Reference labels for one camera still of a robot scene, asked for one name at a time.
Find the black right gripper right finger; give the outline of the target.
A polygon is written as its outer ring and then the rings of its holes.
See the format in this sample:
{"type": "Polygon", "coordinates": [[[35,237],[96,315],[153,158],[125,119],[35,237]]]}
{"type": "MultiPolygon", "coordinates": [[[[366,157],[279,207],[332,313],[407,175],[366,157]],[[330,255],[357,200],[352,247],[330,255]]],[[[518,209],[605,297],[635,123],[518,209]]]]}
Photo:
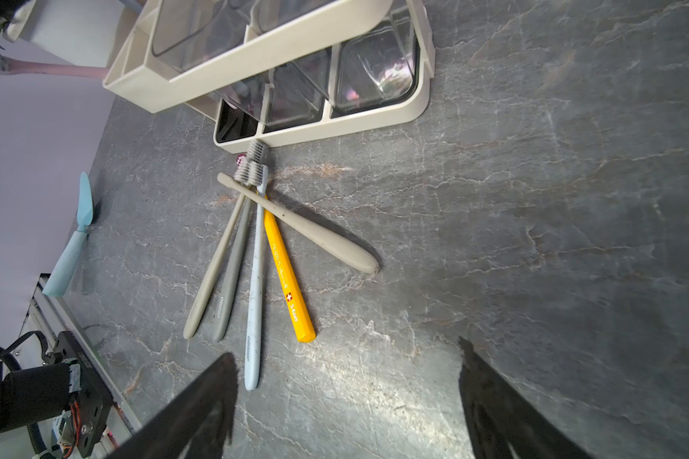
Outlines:
{"type": "Polygon", "coordinates": [[[459,339],[463,352],[459,394],[477,458],[588,458],[533,405],[459,339]]]}

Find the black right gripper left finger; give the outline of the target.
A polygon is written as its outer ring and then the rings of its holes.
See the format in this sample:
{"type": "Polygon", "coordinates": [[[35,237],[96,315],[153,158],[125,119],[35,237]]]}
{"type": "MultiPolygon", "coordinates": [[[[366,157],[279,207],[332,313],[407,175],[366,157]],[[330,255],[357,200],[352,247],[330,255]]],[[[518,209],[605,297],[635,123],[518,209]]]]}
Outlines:
{"type": "Polygon", "coordinates": [[[224,353],[110,456],[221,458],[232,441],[237,396],[237,361],[224,353]]]}

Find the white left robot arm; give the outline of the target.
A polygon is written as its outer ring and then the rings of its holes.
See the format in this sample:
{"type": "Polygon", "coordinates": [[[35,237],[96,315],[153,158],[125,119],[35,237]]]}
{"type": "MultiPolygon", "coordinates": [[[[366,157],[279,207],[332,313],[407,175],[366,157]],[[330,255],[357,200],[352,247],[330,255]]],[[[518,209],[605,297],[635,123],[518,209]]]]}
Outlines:
{"type": "Polygon", "coordinates": [[[0,347],[0,433],[26,428],[38,458],[89,458],[107,427],[114,400],[76,337],[64,331],[57,345],[31,331],[0,347]],[[13,352],[35,337],[42,366],[22,368],[13,352]]]}

